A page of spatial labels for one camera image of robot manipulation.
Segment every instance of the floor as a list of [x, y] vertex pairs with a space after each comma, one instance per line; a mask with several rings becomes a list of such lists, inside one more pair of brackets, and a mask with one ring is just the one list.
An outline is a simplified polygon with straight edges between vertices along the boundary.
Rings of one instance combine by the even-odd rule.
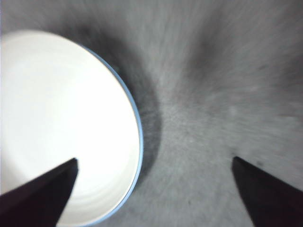
[[302, 1], [9, 0], [1, 29], [89, 47], [135, 98], [142, 173], [96, 227], [251, 227], [235, 155], [303, 190]]

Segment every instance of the white bowl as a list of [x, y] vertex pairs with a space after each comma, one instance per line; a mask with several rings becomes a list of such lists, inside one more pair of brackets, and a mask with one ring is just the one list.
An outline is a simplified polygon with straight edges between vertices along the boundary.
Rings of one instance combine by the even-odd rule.
[[72, 41], [41, 31], [4, 35], [1, 193], [72, 157], [79, 173], [58, 226], [108, 218], [130, 196], [142, 163], [130, 92], [104, 60]]

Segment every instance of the blue rim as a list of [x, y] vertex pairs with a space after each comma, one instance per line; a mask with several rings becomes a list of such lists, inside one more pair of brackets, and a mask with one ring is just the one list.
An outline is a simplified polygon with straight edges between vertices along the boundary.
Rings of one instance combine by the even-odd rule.
[[137, 180], [138, 180], [138, 177], [139, 177], [139, 174], [140, 174], [140, 170], [141, 170], [141, 166], [142, 166], [142, 160], [143, 160], [143, 130], [142, 130], [142, 124], [141, 124], [141, 119], [140, 119], [140, 116], [139, 116], [138, 108], [137, 108], [136, 103], [134, 102], [134, 98], [133, 98], [132, 94], [130, 93], [130, 91], [128, 90], [126, 84], [123, 82], [123, 80], [120, 78], [120, 76], [116, 73], [116, 71], [104, 59], [102, 59], [100, 56], [98, 56], [95, 52], [93, 52], [89, 48], [87, 48], [83, 45], [80, 45], [80, 46], [82, 46], [85, 50], [90, 52], [99, 61], [101, 61], [112, 72], [112, 74], [114, 74], [116, 79], [119, 81], [120, 85], [124, 89], [128, 99], [129, 99], [129, 101], [132, 105], [134, 115], [136, 117], [136, 121], [137, 121], [137, 125], [138, 125], [138, 131], [139, 131], [139, 150], [140, 150], [139, 151], [139, 163], [138, 163], [137, 171], [136, 171], [136, 174], [134, 176], [134, 180], [133, 180], [133, 183], [132, 183], [130, 189], [128, 190], [127, 194], [122, 199], [122, 201], [111, 212], [109, 212], [108, 214], [106, 214], [104, 217], [100, 218], [97, 221], [86, 224], [84, 226], [80, 226], [80, 227], [90, 227], [92, 225], [100, 223], [101, 221], [104, 221], [105, 219], [109, 218], [114, 213], [116, 213], [123, 206], [123, 204], [127, 201], [127, 199], [130, 197], [130, 195], [132, 194], [132, 192], [134, 190], [134, 187], [137, 183]]

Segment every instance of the gray carpet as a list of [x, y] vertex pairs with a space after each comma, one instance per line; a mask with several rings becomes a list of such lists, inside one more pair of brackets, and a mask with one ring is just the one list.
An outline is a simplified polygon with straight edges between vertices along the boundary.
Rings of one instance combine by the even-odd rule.
[[303, 1], [7, 0], [1, 29], [86, 45], [135, 98], [142, 173], [97, 227], [251, 227], [235, 155], [303, 190]]

